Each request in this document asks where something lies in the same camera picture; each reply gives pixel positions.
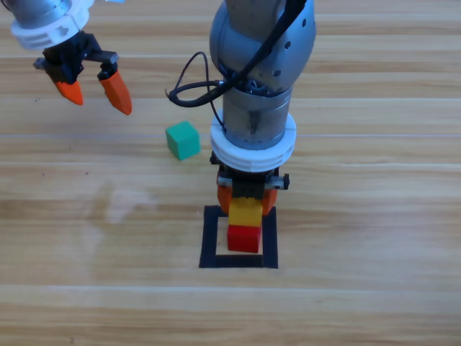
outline stacked blocks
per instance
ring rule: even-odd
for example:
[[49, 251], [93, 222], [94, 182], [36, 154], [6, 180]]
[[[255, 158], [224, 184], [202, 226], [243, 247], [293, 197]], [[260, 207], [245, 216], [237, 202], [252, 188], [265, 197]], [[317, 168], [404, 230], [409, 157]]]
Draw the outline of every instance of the stacked blocks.
[[263, 205], [254, 198], [232, 198], [229, 206], [228, 249], [259, 252]]
[[200, 152], [200, 135], [189, 121], [171, 126], [165, 132], [168, 147], [178, 160], [188, 159]]

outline black cable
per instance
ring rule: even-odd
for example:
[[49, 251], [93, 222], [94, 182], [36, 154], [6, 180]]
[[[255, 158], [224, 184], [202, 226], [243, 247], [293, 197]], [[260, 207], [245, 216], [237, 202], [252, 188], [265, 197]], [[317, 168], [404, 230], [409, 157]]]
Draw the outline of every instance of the black cable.
[[202, 95], [198, 99], [190, 101], [181, 100], [178, 98], [175, 90], [172, 90], [166, 96], [175, 105], [192, 108], [206, 105], [236, 87], [238, 83], [243, 81], [246, 76], [248, 76], [248, 74], [270, 54], [275, 43], [277, 43], [281, 36], [288, 30], [291, 24], [304, 10], [306, 1], [307, 0], [287, 0], [285, 10], [277, 21], [274, 29], [269, 34], [269, 37], [263, 42], [254, 57], [247, 63], [243, 70], [241, 70], [233, 79], [227, 80], [220, 86], [215, 87], [213, 90], [209, 90], [207, 94]]
[[[187, 84], [187, 85], [184, 85], [184, 86], [181, 86], [179, 87], [179, 85], [181, 84], [182, 82], [182, 79], [187, 71], [187, 69], [189, 68], [190, 64], [194, 61], [194, 59], [197, 57], [197, 56], [203, 56], [203, 59], [205, 60], [205, 77], [207, 79], [207, 81], [199, 81], [199, 82], [196, 82], [196, 83], [191, 83], [191, 84]], [[186, 90], [190, 90], [190, 89], [196, 89], [196, 88], [200, 88], [200, 87], [207, 87], [207, 90], [208, 92], [210, 92], [210, 87], [218, 87], [220, 85], [220, 82], [219, 81], [210, 81], [210, 68], [208, 66], [208, 58], [207, 58], [207, 55], [203, 52], [196, 52], [190, 59], [189, 61], [187, 62], [186, 66], [182, 69], [182, 72], [181, 72], [181, 75], [179, 76], [179, 79], [178, 79], [178, 82], [176, 83], [176, 86], [174, 87], [174, 89], [172, 90], [172, 92], [175, 94], [175, 95], [178, 95], [179, 93], [181, 92], [184, 92]], [[219, 118], [219, 115], [218, 115], [218, 112], [216, 112], [216, 108], [215, 108], [215, 104], [213, 103], [213, 101], [211, 100], [210, 101], [210, 105], [211, 105], [211, 108], [213, 110], [213, 113], [215, 113], [215, 117], [216, 117], [216, 120], [219, 122], [219, 124], [221, 125], [221, 127], [223, 128], [224, 130], [224, 133], [226, 132], [226, 129], [225, 129], [225, 126], [224, 126], [224, 123], [223, 121]]]
[[5, 9], [11, 12], [11, 9], [9, 9], [8, 6], [5, 4], [5, 0], [0, 0], [0, 1], [1, 1], [1, 4], [5, 7]]

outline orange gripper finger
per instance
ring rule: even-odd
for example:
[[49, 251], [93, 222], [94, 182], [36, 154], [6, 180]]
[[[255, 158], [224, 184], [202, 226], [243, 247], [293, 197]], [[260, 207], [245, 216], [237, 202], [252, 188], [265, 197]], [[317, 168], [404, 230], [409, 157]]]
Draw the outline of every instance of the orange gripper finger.
[[62, 81], [58, 81], [55, 83], [55, 85], [61, 95], [63, 95], [66, 99], [75, 103], [76, 105], [82, 106], [84, 103], [84, 97], [81, 94], [80, 83], [76, 81], [73, 84], [67, 84]]
[[117, 108], [120, 112], [130, 115], [133, 110], [130, 91], [123, 81], [119, 71], [115, 72], [115, 74], [109, 79], [105, 79], [100, 82], [104, 87], [107, 98], [112, 106]]

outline black square outline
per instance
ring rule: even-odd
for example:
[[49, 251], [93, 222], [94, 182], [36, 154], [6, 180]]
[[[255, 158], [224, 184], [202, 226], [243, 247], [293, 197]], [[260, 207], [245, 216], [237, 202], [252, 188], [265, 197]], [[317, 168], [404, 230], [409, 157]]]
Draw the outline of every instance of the black square outline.
[[219, 218], [227, 218], [219, 205], [206, 205], [203, 213], [200, 268], [279, 269], [277, 248], [277, 210], [262, 218], [262, 254], [216, 254]]

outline yellow block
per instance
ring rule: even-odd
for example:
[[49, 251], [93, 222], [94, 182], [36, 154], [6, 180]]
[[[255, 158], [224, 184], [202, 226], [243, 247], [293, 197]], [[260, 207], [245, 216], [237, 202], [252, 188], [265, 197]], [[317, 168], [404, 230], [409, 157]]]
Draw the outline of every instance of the yellow block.
[[229, 207], [229, 225], [260, 227], [262, 201], [254, 198], [233, 198]]

